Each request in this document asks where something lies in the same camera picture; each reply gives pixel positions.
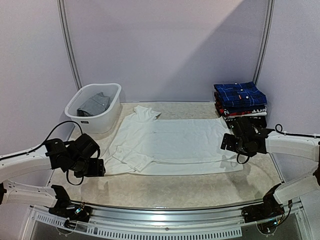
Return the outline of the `blue plaid shirt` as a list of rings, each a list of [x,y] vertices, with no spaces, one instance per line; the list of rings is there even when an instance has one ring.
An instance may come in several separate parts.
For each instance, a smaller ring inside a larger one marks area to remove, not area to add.
[[[224,107],[244,108],[268,103],[266,95],[252,81],[214,84],[213,87]]]

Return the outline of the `white cloth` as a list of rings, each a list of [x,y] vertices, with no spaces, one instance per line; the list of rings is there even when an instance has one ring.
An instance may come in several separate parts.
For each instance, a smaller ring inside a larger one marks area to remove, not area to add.
[[[222,150],[230,131],[222,118],[159,119],[160,112],[136,106],[104,155],[108,176],[193,176],[243,170],[237,155]]]

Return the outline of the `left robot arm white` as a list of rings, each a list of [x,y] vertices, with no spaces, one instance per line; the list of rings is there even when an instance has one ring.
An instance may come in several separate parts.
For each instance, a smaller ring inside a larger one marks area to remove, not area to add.
[[[74,205],[63,186],[50,185],[40,174],[61,170],[85,178],[103,177],[104,161],[100,146],[88,135],[75,140],[45,140],[39,146],[0,158],[0,203],[40,205],[55,209],[63,216],[74,213]]]

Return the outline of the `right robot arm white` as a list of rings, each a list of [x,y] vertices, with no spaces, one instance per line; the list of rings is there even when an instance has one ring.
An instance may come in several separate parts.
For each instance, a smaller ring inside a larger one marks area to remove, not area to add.
[[[263,197],[258,213],[269,218],[278,207],[297,197],[320,189],[319,134],[292,133],[281,124],[262,128],[246,117],[227,122],[230,133],[223,136],[220,148],[244,157],[238,164],[246,164],[257,154],[270,155],[284,178]]]

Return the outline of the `white plastic laundry basket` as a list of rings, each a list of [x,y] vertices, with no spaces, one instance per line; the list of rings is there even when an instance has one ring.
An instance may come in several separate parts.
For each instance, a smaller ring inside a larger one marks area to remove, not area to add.
[[[78,123],[85,133],[106,133],[120,112],[121,91],[118,83],[88,84],[73,96],[64,114]]]

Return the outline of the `white folded garment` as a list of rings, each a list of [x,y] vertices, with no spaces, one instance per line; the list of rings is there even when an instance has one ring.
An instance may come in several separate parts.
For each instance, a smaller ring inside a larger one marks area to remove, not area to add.
[[[267,112],[251,112],[251,113],[244,113],[244,112],[235,112],[230,114],[223,114],[222,117],[224,118],[237,118],[237,117],[259,117],[259,116],[266,116]]]

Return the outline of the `red black folded garment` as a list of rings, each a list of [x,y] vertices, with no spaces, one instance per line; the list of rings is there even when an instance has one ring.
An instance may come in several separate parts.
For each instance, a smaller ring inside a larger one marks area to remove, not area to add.
[[[226,115],[226,114],[232,114],[232,113],[229,113],[228,111],[222,109],[222,106],[224,106],[224,105],[222,104],[222,101],[220,100],[217,92],[214,92],[214,98],[215,98],[215,107],[216,107],[216,110],[220,116]],[[262,111],[241,111],[241,112],[236,112],[236,113],[247,114],[247,113],[259,113],[259,112],[267,112],[267,109],[262,110]]]

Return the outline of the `grey folded garment in basket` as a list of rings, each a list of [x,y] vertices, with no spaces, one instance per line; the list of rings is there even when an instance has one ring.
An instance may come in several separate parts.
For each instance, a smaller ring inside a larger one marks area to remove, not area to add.
[[[94,117],[104,113],[110,106],[110,97],[99,92],[86,100],[77,110],[78,117]]]

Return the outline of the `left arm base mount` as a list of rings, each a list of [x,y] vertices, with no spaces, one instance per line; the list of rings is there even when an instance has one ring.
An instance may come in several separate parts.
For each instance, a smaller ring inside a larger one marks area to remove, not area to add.
[[[55,193],[55,204],[49,207],[48,212],[52,215],[66,218],[64,226],[66,228],[74,228],[72,221],[80,221],[88,223],[93,212],[93,208],[86,205],[85,202],[78,204],[72,203],[67,191],[63,186],[53,184],[51,186]]]

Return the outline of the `aluminium front rail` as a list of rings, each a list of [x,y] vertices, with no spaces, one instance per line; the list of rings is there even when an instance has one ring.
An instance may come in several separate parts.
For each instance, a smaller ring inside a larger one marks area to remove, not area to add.
[[[310,240],[304,207],[296,198],[283,214],[246,222],[244,202],[198,209],[124,208],[92,205],[88,222],[64,227],[65,219],[44,207],[29,210],[24,240]]]

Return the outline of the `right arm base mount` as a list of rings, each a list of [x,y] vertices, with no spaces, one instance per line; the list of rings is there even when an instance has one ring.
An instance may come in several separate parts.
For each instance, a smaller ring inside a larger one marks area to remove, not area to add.
[[[241,215],[245,223],[256,222],[258,231],[263,235],[272,235],[291,214],[293,201],[288,201],[288,213],[285,215],[285,208],[278,203],[274,197],[275,190],[281,184],[273,186],[262,198],[262,203],[245,206],[241,209]]]

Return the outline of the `left wall aluminium profile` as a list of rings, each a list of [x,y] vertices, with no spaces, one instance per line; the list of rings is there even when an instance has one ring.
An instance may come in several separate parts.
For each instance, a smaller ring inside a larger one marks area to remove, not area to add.
[[[73,76],[76,89],[79,90],[82,87],[82,83],[81,83],[81,78],[78,71],[74,50],[72,46],[70,30],[69,30],[69,25],[67,20],[67,11],[66,11],[65,1],[57,0],[57,7],[58,7],[60,24],[61,24],[62,36],[65,44],[65,49],[66,49],[71,73]]]

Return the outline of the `wall aluminium profile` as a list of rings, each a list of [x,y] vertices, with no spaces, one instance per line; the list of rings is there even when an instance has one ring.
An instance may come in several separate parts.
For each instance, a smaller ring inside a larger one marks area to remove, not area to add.
[[[262,36],[260,41],[260,48],[258,53],[258,59],[257,64],[255,67],[255,71],[253,74],[253,83],[257,86],[259,82],[259,78],[261,75],[264,59],[266,56],[268,41],[270,37],[271,32],[271,26],[273,21],[273,13],[274,13],[274,7],[275,7],[275,1],[274,0],[268,0],[267,1],[267,7],[265,11],[265,18],[264,18],[264,24],[262,28]]]
[[[61,24],[62,36],[65,44],[65,49],[66,49],[71,73],[73,76],[76,89],[79,90],[82,87],[82,83],[81,83],[81,78],[78,71],[74,50],[72,46],[70,30],[69,30],[69,25],[67,20],[67,11],[66,11],[65,1],[57,0],[57,7],[58,7],[60,24]]]

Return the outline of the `right wall aluminium profile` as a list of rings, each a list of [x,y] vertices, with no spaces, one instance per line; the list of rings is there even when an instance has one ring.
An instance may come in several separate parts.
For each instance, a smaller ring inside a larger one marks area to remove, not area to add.
[[[253,74],[253,83],[257,86],[259,82],[259,78],[261,75],[264,59],[266,56],[268,41],[270,37],[271,32],[271,26],[273,21],[273,13],[274,13],[274,7],[275,7],[275,1],[274,0],[268,0],[267,1],[267,7],[265,11],[265,18],[264,18],[264,24],[262,28],[262,36],[260,41],[260,48],[258,53],[258,59],[257,64],[255,67],[255,71]]]

